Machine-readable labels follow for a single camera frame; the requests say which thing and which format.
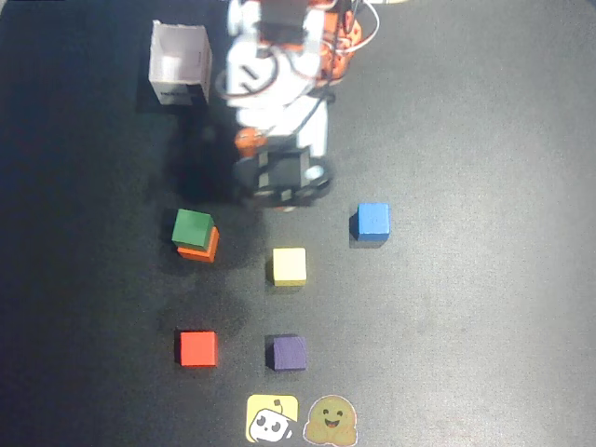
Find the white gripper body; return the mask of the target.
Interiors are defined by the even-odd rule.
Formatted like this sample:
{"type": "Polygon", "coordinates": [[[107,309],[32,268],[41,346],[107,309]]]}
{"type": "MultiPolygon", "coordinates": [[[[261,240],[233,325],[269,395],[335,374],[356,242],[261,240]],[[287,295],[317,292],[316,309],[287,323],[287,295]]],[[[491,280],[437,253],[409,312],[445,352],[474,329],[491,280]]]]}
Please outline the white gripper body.
{"type": "Polygon", "coordinates": [[[307,149],[312,157],[324,157],[328,149],[328,102],[326,97],[301,95],[281,100],[255,95],[235,100],[239,129],[256,128],[266,136],[266,145],[289,144],[307,149]]]}

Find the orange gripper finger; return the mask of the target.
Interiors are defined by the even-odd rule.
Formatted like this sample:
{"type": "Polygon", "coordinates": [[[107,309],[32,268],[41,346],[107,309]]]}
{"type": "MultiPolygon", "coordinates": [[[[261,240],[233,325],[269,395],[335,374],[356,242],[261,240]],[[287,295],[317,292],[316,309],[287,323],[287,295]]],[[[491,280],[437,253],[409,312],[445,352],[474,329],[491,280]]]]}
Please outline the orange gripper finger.
{"type": "Polygon", "coordinates": [[[235,146],[241,158],[253,157],[257,149],[266,145],[266,136],[256,128],[240,129],[235,138],[235,146]]]}

